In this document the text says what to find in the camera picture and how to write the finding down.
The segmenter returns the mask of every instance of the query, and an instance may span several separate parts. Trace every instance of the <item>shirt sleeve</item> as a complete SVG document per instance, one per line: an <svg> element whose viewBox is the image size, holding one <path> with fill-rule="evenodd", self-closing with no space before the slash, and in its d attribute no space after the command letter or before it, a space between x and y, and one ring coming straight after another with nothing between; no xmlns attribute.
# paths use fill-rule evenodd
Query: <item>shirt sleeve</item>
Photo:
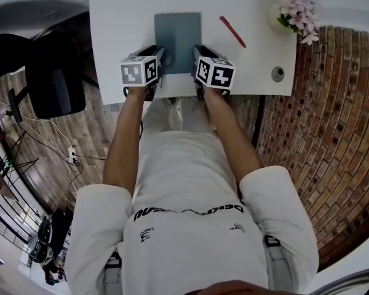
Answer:
<svg viewBox="0 0 369 295"><path fill-rule="evenodd" d="M280 240L290 266L294 291L301 292L319 267L312 224L284 167L262 168L240 182L244 203L255 221Z"/></svg>
<svg viewBox="0 0 369 295"><path fill-rule="evenodd" d="M73 294L103 294L102 272L123 239L131 209L131 195L123 188L94 184L78 191L65 262Z"/></svg>

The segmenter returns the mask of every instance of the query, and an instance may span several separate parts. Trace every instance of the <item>black and white cube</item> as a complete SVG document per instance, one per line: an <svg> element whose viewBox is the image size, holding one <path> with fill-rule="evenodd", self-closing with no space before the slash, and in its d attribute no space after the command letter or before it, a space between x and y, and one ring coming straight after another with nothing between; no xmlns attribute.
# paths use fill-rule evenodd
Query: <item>black and white cube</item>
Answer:
<svg viewBox="0 0 369 295"><path fill-rule="evenodd" d="M147 86L157 80L156 56L128 57L119 65L124 86Z"/></svg>
<svg viewBox="0 0 369 295"><path fill-rule="evenodd" d="M228 60L199 57L196 79L207 87L216 89L232 88L236 68Z"/></svg>

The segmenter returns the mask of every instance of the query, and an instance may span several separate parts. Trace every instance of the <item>white shirt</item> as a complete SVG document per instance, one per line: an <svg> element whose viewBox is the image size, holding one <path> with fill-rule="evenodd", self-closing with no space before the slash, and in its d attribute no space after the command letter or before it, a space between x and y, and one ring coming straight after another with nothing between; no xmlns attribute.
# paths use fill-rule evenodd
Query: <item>white shirt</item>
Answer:
<svg viewBox="0 0 369 295"><path fill-rule="evenodd" d="M151 137L141 145L133 205L120 187L78 192L66 258L73 294L103 294L101 273L116 247L125 295L183 295L228 280L267 288L263 234L254 219L280 240L294 290L304 289L317 272L317 244L288 171L248 174L240 182L244 204L235 189L218 138Z"/></svg>

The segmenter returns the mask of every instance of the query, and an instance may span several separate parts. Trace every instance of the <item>desk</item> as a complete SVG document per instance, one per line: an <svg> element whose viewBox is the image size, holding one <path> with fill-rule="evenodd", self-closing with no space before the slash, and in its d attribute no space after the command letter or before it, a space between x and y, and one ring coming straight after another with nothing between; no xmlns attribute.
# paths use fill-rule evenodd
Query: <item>desk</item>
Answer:
<svg viewBox="0 0 369 295"><path fill-rule="evenodd" d="M238 95L290 95L296 35L278 34L267 24L269 8L279 0L90 0L90 25L98 83L104 104L125 100L118 63L144 46L155 43L154 15L200 12L202 43L228 57L237 67L231 90ZM219 19L224 15L244 40L243 48ZM272 69L285 71L282 82ZM195 96L190 74L164 76L156 98Z"/></svg>

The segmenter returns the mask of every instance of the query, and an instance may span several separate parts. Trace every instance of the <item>flower pot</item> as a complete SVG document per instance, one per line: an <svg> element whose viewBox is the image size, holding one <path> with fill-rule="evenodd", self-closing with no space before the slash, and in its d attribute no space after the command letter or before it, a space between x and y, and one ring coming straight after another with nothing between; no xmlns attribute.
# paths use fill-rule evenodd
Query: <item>flower pot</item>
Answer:
<svg viewBox="0 0 369 295"><path fill-rule="evenodd" d="M280 18L280 7L278 4L273 4L268 11L267 22L271 30L279 34L290 34L293 31L283 26L277 19Z"/></svg>

